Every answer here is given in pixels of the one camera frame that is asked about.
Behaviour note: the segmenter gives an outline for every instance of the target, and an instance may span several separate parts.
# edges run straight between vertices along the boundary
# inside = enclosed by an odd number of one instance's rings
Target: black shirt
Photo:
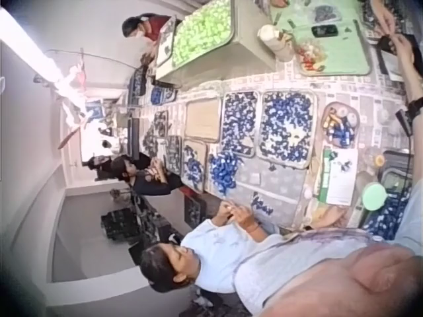
[[[166,175],[166,179],[167,183],[162,183],[159,180],[153,179],[145,171],[140,170],[135,178],[132,189],[138,195],[163,196],[169,195],[173,190],[183,186],[180,177],[176,174],[170,173]]]

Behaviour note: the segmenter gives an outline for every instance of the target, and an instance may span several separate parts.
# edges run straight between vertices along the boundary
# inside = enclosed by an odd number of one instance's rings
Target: man
[[[413,66],[411,45],[401,35],[391,35],[391,39],[403,72],[408,101],[423,102],[421,78]],[[334,250],[327,250],[324,259],[293,274],[280,285],[265,300],[258,316],[414,316],[405,314],[404,310],[423,286],[423,111],[413,119],[412,127],[413,189],[395,240],[389,244],[368,244],[344,258],[333,258],[330,252]],[[295,271],[292,267],[281,269]]]

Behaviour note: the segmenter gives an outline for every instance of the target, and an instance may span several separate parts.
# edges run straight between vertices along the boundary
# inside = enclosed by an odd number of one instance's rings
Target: white container
[[[264,25],[257,33],[257,36],[268,48],[274,52],[279,61],[291,61],[294,55],[291,36],[280,32],[276,26]]]

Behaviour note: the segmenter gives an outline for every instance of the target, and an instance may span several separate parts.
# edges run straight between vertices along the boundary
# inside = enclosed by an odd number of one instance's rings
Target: wristwatch
[[[410,102],[410,104],[408,105],[407,113],[411,122],[413,122],[416,116],[422,113],[422,108],[423,108],[423,97]]]

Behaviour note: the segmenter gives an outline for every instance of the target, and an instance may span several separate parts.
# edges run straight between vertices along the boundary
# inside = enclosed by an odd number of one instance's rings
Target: white shirt
[[[258,245],[235,223],[217,227],[209,219],[188,233],[181,243],[200,258],[201,269],[195,284],[215,293],[235,292],[235,269]]]

